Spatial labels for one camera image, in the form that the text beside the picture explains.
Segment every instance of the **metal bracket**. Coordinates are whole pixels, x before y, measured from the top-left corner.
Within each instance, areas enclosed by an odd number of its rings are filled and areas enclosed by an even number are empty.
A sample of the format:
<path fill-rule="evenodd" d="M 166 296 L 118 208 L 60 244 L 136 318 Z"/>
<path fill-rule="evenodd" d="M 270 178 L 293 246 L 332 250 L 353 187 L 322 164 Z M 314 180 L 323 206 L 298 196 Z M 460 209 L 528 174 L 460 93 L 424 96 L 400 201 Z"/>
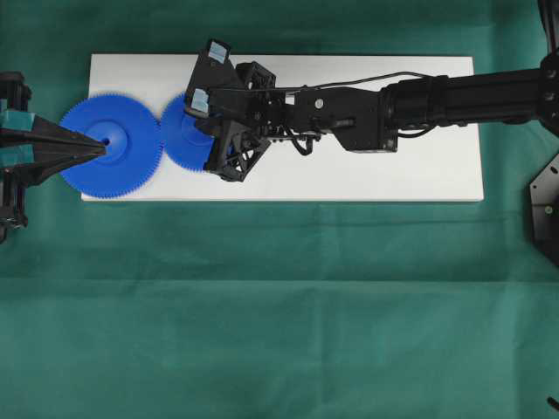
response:
<path fill-rule="evenodd" d="M 530 183 L 535 245 L 559 266 L 559 155 Z"/>

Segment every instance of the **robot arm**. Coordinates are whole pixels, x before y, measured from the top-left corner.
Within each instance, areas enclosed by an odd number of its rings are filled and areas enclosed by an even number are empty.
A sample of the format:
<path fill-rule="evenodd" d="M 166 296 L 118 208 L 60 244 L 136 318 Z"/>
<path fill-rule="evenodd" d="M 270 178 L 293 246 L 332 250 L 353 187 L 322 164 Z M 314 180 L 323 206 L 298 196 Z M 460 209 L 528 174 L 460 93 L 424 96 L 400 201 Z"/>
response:
<path fill-rule="evenodd" d="M 27 226 L 25 189 L 105 154 L 103 144 L 27 111 L 31 89 L 19 72 L 0 73 L 0 243 Z"/>

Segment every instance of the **white platform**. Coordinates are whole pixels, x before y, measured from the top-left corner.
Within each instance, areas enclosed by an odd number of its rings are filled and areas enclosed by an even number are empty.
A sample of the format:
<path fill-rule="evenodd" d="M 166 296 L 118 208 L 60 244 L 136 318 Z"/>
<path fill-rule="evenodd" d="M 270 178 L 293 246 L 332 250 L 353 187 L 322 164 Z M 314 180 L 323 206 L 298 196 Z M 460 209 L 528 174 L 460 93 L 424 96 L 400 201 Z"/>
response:
<path fill-rule="evenodd" d="M 94 54 L 89 94 L 121 93 L 156 117 L 190 79 L 195 55 Z M 315 85 L 396 71 L 473 74 L 471 57 L 231 56 L 256 60 L 277 75 L 278 86 Z M 397 79 L 356 87 L 378 90 Z M 86 201 L 96 201 L 82 196 Z M 483 199 L 478 128 L 437 128 L 400 139 L 394 154 L 355 154 L 333 135 L 307 157 L 291 144 L 272 144 L 243 183 L 192 173 L 167 155 L 140 189 L 117 201 L 480 201 Z"/>

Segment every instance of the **gear teeth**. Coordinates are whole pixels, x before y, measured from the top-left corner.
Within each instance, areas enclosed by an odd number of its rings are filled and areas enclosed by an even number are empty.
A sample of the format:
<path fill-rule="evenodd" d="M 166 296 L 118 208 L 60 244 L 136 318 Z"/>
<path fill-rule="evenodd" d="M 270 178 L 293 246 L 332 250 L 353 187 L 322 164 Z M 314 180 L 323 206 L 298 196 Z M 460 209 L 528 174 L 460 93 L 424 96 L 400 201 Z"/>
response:
<path fill-rule="evenodd" d="M 104 98 L 106 103 L 101 102 L 100 105 L 97 105 L 98 102 L 95 100 L 99 98 Z M 121 110 L 117 106 L 119 105 L 118 103 L 111 103 L 113 100 L 122 99 L 127 100 L 130 109 Z M 84 104 L 88 101 L 91 101 L 91 108 L 83 111 L 80 107 L 85 106 Z M 114 199 L 137 190 L 153 176 L 161 162 L 164 144 L 157 118 L 136 99 L 122 94 L 102 93 L 94 95 L 87 100 L 82 100 L 65 114 L 60 125 L 76 131 L 86 131 L 92 124 L 102 120 L 113 120 L 118 125 L 121 125 L 122 129 L 125 127 L 128 141 L 134 143 L 134 138 L 139 139 L 136 140 L 136 144 L 141 144 L 141 146 L 138 147 L 136 145 L 128 149 L 129 145 L 127 145 L 125 154 L 122 157 L 117 157 L 118 160 L 110 162 L 106 166 L 87 166 L 86 163 L 76 167 L 78 171 L 72 172 L 73 168 L 63 171 L 62 176 L 73 188 L 88 196 Z M 156 144 L 150 145 L 150 140 L 156 141 Z M 111 178 L 122 178 L 123 174 L 128 176 L 128 184 L 121 182 L 122 185 L 120 187 L 114 185 L 114 188 L 111 190 L 113 187 L 110 183 Z M 94 179 L 95 182 L 99 181 L 99 189 L 97 189 L 95 183 L 91 182 L 91 179 Z"/>

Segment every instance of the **green cloth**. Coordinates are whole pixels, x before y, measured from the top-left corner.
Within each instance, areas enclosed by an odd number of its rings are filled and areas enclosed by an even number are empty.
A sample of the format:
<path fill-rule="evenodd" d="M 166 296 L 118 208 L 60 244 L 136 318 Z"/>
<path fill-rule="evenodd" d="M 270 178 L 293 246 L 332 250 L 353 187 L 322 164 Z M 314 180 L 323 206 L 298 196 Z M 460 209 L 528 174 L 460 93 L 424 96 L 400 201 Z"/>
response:
<path fill-rule="evenodd" d="M 473 55 L 477 73 L 546 52 L 527 0 L 0 0 L 0 66 L 50 120 L 87 96 L 92 52 L 209 37 Z M 58 175 L 29 189 L 29 227 L 0 246 L 0 416 L 557 417 L 559 271 L 530 243 L 527 185 L 559 142 L 537 122 L 480 132 L 482 203 L 83 203 Z"/>

